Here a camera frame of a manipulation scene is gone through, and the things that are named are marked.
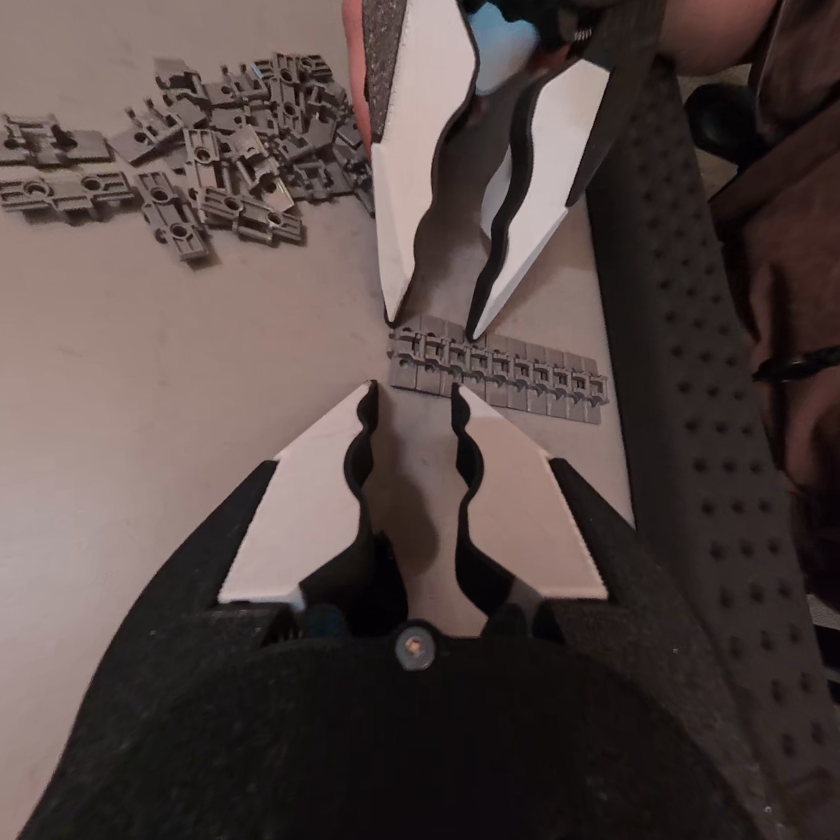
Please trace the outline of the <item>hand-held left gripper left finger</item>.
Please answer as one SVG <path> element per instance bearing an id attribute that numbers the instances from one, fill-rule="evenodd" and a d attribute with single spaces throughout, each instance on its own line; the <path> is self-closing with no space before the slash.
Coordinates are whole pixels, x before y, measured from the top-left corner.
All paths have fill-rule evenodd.
<path id="1" fill-rule="evenodd" d="M 218 593 L 221 604 L 351 606 L 375 576 L 362 486 L 378 388 L 366 381 L 273 458 L 267 489 Z"/>

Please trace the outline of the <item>grey desk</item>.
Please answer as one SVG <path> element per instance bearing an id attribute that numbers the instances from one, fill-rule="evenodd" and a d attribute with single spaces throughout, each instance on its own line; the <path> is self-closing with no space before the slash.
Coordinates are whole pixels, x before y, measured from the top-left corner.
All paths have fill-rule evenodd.
<path id="1" fill-rule="evenodd" d="M 275 51 L 320 54 L 349 85 L 341 2 L 2 2 L 2 112 L 117 133 L 157 96 L 154 59 L 206 81 Z M 503 157 L 512 80 L 442 153 L 406 315 L 466 321 L 485 262 L 481 197 Z M 354 197 L 304 204 L 308 243 L 222 231 L 193 269 L 140 213 L 30 224 L 2 212 L 2 838 L 53 774 L 131 605 L 264 459 L 367 380 L 381 384 L 375 531 L 410 617 L 473 636 L 455 580 L 448 400 L 387 385 L 375 222 Z M 613 379 L 585 202 L 492 329 L 597 360 Z"/>

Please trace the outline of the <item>person's right forearm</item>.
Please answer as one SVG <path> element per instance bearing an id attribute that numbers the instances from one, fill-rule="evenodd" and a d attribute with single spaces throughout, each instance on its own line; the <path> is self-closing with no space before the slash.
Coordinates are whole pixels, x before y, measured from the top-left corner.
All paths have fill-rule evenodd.
<path id="1" fill-rule="evenodd" d="M 667 1 L 658 54 L 681 76 L 713 76 L 746 60 L 777 6 L 777 1 Z"/>

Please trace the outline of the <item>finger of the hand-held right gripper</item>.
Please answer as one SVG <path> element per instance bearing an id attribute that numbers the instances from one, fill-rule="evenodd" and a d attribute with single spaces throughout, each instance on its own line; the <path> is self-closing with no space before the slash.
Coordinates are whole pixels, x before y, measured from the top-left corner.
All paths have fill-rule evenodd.
<path id="1" fill-rule="evenodd" d="M 487 331 L 569 212 L 610 76 L 575 59 L 522 92 L 507 151 L 480 206 L 490 252 L 470 304 L 468 340 Z"/>
<path id="2" fill-rule="evenodd" d="M 406 2 L 384 127 L 371 145 L 377 256 L 391 327 L 415 276 L 417 233 L 434 204 L 445 137 L 466 109 L 477 70 L 458 2 Z"/>

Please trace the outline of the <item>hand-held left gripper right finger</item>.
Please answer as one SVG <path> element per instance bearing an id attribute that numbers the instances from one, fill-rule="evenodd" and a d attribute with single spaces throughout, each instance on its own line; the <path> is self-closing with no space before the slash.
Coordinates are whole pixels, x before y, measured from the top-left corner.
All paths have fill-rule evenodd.
<path id="1" fill-rule="evenodd" d="M 466 486 L 455 558 L 461 591 L 473 603 L 607 600 L 549 453 L 471 390 L 454 385 L 451 394 Z"/>

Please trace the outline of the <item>pile of grey track links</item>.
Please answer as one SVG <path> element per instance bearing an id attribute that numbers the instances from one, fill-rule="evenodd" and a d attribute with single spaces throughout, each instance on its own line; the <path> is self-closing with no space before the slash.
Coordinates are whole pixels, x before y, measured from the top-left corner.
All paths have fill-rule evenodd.
<path id="1" fill-rule="evenodd" d="M 354 196 L 375 215 L 372 168 L 347 91 L 319 54 L 275 52 L 205 81 L 154 61 L 161 101 L 128 108 L 107 137 L 53 114 L 2 115 L 2 211 L 98 221 L 138 208 L 154 239 L 202 264 L 215 229 L 269 247 L 304 245 L 298 205 Z"/>

